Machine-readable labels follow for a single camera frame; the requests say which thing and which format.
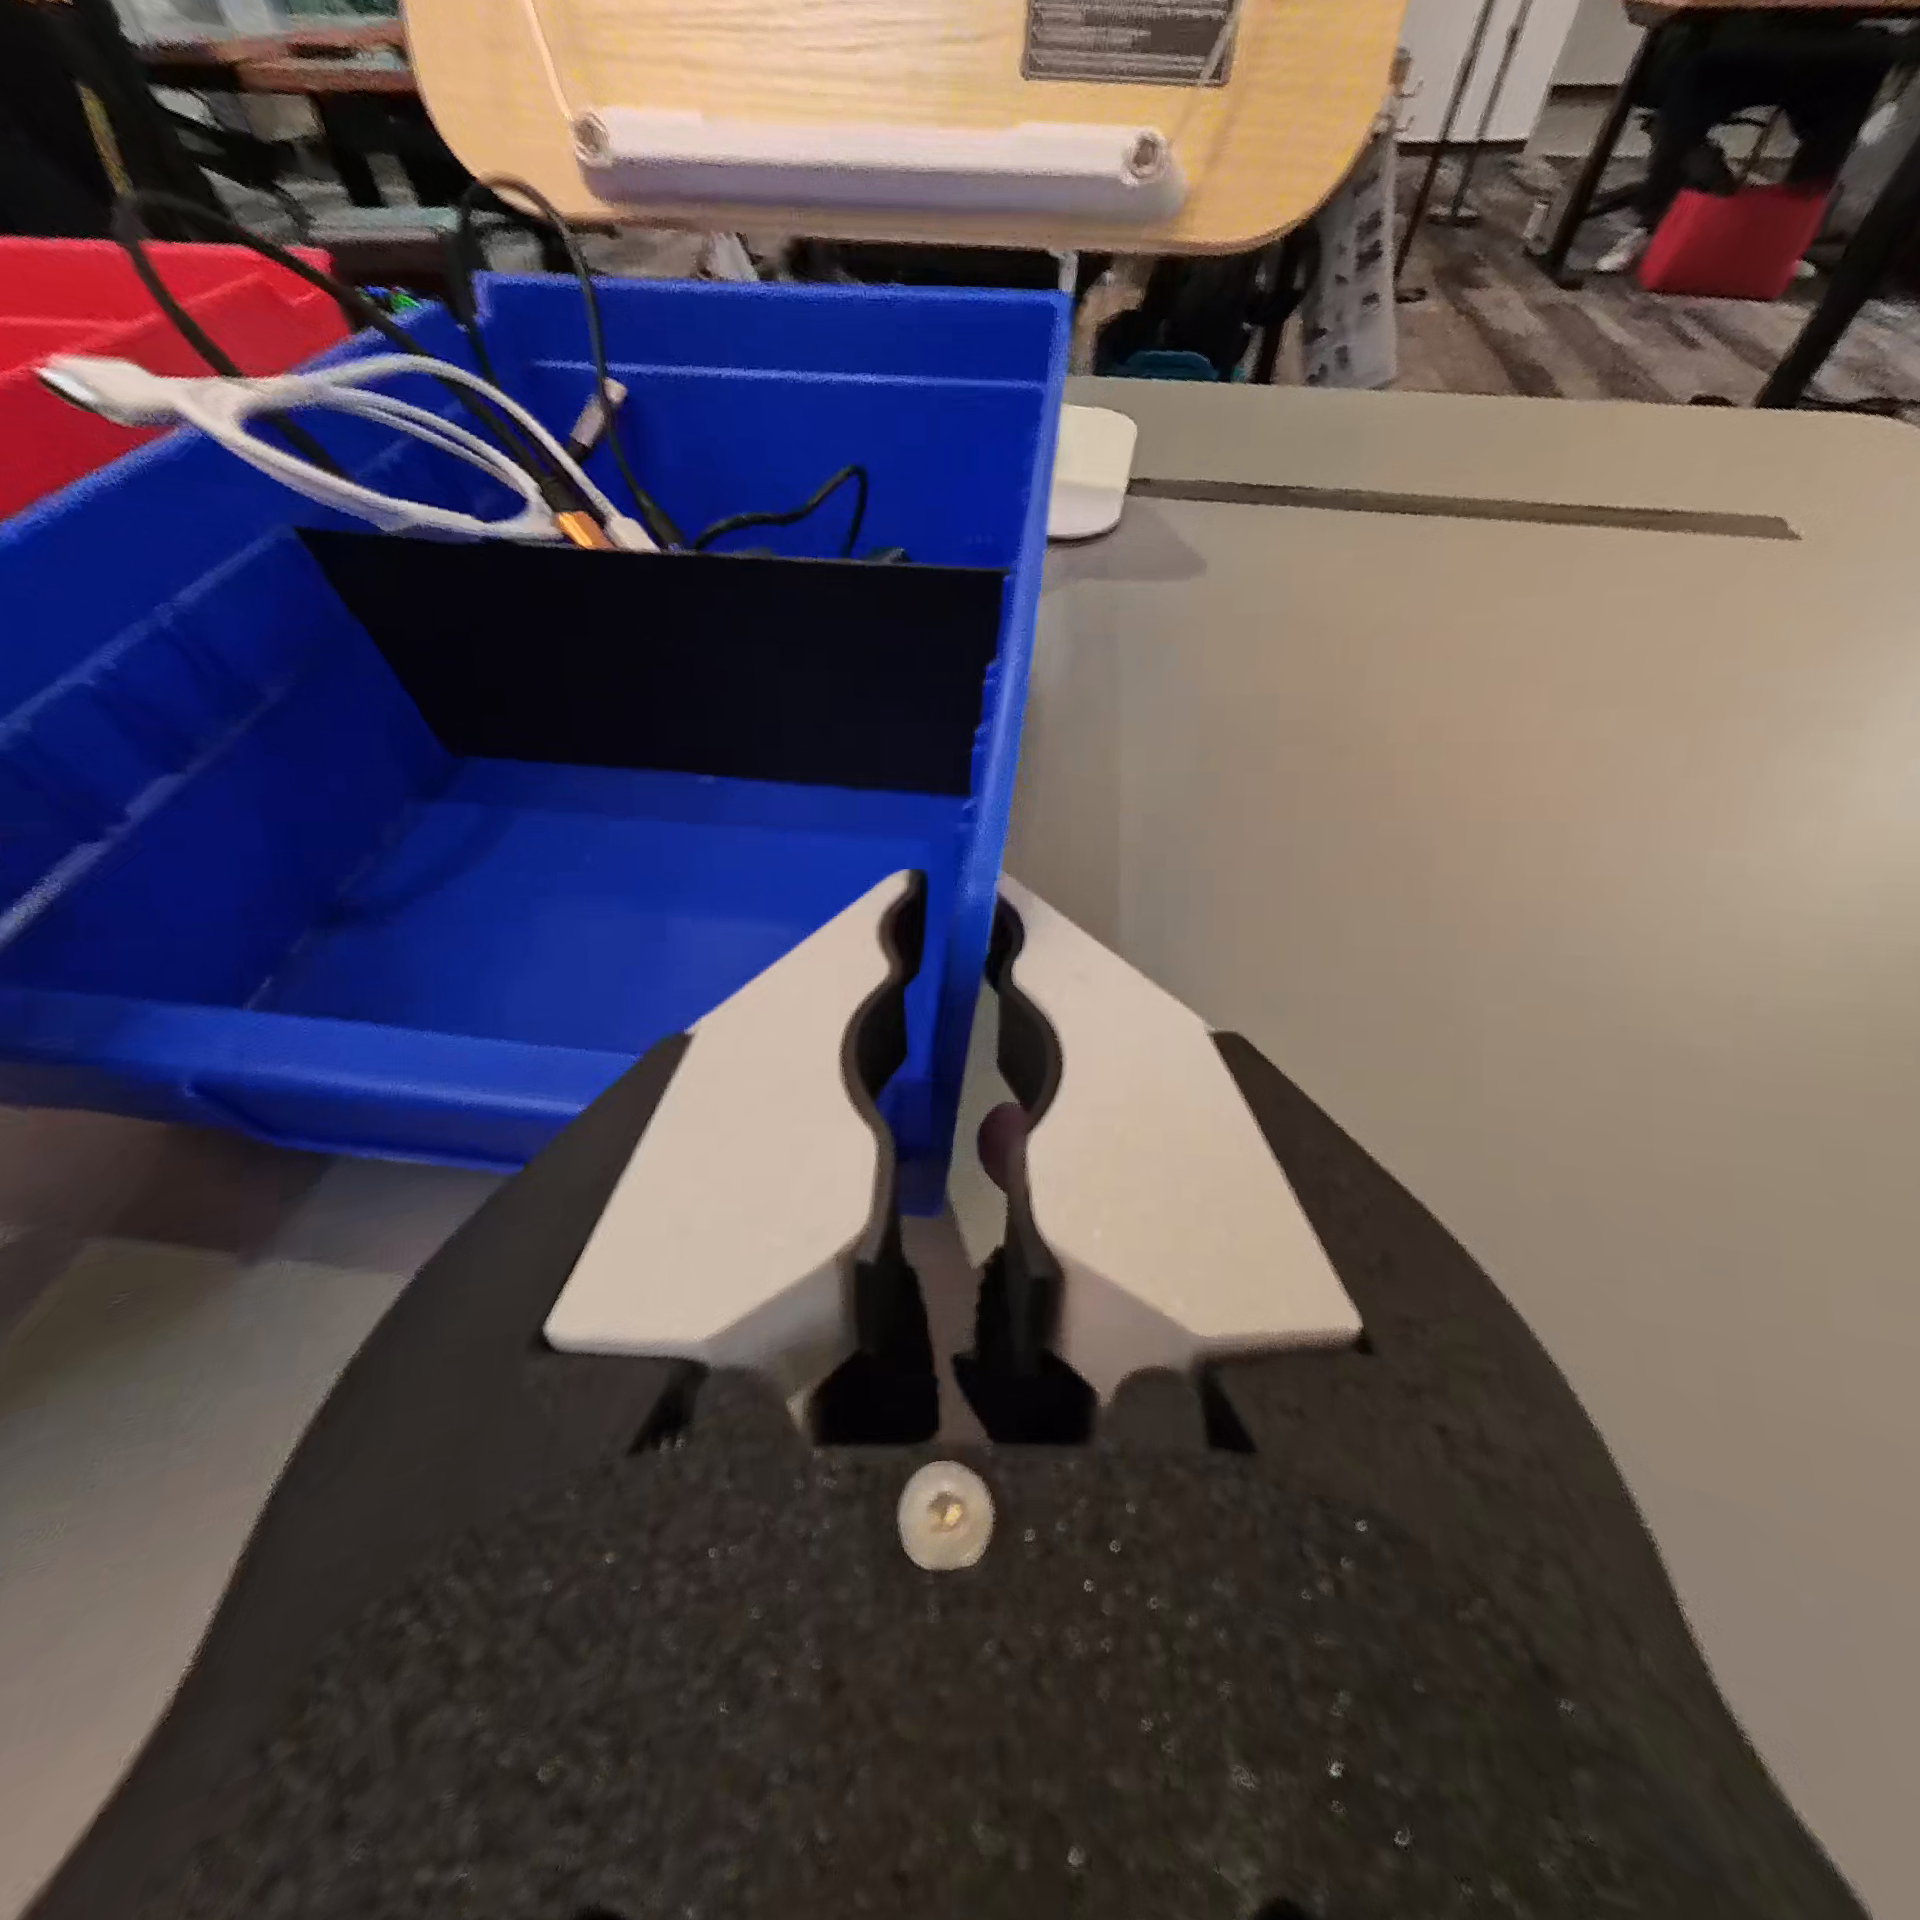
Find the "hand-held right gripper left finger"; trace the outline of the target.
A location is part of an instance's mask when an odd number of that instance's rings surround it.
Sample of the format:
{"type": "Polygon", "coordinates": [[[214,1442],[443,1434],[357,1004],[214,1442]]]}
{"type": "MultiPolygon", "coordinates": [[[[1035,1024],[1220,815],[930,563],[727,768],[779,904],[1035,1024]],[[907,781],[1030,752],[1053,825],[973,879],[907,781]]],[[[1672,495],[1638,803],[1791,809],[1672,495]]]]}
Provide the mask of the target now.
{"type": "Polygon", "coordinates": [[[917,869],[882,878],[691,1026],[545,1314],[552,1349],[752,1374],[829,1444],[934,1438],[880,1112],[926,891],[917,869]]]}

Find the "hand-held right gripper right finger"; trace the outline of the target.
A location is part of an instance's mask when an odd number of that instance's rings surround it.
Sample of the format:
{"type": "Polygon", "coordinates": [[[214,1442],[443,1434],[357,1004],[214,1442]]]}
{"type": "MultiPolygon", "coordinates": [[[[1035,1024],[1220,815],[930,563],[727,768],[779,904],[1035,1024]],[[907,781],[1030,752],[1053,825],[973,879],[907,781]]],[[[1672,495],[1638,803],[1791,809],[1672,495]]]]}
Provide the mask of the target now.
{"type": "Polygon", "coordinates": [[[1083,1444],[1131,1379],[1361,1341],[1235,1066],[1255,1060],[1001,881],[951,1158],[982,1251],[951,1368],[987,1440],[1083,1444]]]}

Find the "blue storage bin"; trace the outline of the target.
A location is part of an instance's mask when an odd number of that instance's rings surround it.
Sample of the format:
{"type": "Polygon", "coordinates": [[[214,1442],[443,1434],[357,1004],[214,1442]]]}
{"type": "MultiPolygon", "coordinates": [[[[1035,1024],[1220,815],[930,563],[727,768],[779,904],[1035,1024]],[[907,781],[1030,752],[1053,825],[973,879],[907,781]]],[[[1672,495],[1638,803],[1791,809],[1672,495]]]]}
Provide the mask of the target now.
{"type": "MultiPolygon", "coordinates": [[[[193,432],[12,518],[4,1101],[507,1171],[654,1044],[917,869],[924,955],[880,1108],[930,1211],[995,911],[1049,464],[1023,495],[1035,540],[998,561],[870,540],[872,481],[850,467],[795,523],[665,555],[1007,571],[1023,676],[967,796],[454,756],[299,540],[376,531],[193,432]]],[[[727,518],[664,509],[690,535],[727,518]]]]}

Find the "grey desk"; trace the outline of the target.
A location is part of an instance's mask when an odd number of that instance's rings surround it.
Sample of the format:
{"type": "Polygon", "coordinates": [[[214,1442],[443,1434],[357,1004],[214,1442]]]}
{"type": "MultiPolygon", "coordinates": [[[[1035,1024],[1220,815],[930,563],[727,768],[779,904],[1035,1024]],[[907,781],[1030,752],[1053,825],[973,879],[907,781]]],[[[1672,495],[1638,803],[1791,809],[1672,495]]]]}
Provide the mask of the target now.
{"type": "Polygon", "coordinates": [[[1799,533],[1133,495],[1048,560],[993,909],[1248,1049],[1355,1348],[985,1436],[985,948],[927,1211],[877,1094],[932,1438],[562,1354],[691,1024],[328,1364],[53,1820],[164,1569],[4,1546],[21,1916],[1916,1916],[1916,432],[1109,400],[1135,477],[1799,533]]]}

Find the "black bin divider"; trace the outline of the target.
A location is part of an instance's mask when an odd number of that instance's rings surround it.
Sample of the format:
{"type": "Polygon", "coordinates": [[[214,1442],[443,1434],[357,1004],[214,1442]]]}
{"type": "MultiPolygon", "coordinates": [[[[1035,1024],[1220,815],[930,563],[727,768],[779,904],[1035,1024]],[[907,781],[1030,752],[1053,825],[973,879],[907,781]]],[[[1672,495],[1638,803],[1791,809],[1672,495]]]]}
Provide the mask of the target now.
{"type": "Polygon", "coordinates": [[[961,800],[1026,676],[998,567],[299,544],[452,756],[961,800]]]}

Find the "black tape strip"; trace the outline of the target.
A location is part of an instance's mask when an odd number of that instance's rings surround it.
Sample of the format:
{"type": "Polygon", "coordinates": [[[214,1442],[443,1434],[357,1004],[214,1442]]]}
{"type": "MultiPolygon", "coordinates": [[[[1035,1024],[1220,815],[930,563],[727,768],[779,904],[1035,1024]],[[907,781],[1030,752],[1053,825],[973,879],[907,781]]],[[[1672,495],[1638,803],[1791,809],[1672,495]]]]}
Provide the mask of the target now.
{"type": "Polygon", "coordinates": [[[1133,477],[1128,493],[1138,500],[1210,508],[1436,518],[1466,523],[1564,526],[1774,544],[1796,544],[1801,540],[1799,530],[1783,516],[1734,509],[1598,503],[1457,491],[1313,488],[1210,477],[1133,477]]]}

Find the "red storage bin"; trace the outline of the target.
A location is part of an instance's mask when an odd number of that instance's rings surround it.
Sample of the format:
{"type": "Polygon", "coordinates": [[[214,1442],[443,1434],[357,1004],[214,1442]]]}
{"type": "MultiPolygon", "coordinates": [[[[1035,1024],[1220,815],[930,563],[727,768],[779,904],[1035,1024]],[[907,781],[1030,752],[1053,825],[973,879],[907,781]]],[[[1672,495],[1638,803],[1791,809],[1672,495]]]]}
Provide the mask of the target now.
{"type": "MultiPolygon", "coordinates": [[[[158,241],[164,287],[245,374],[287,371],[347,338],[340,306],[256,252],[158,241]]],[[[155,374],[203,361],[109,239],[1,239],[1,516],[19,513],[151,440],[59,395],[38,368],[66,354],[126,360],[155,374]]]]}

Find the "red box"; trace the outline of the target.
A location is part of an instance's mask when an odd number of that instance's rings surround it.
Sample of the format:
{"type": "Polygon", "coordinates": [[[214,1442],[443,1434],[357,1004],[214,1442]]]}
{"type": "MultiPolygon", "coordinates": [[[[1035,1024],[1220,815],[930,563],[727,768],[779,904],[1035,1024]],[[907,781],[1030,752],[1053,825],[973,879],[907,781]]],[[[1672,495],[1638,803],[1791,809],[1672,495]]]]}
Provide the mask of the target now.
{"type": "Polygon", "coordinates": [[[1651,228],[1633,280],[1655,295],[1779,299],[1826,224],[1832,194],[1832,181],[1681,189],[1651,228]]]}

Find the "wooden top white stand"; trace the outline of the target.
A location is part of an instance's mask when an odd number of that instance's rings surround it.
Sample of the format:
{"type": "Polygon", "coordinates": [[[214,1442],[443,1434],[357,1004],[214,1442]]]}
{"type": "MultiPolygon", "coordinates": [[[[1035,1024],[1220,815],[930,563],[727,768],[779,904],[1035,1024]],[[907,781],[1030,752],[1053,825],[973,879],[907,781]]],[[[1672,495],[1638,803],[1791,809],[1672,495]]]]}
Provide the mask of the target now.
{"type": "MultiPolygon", "coordinates": [[[[578,228],[1235,258],[1373,133],[1402,3],[401,3],[436,131],[578,228]]],[[[691,530],[840,467],[870,540],[1038,540],[1074,331],[1049,289],[615,282],[646,484],[691,530]]]]}

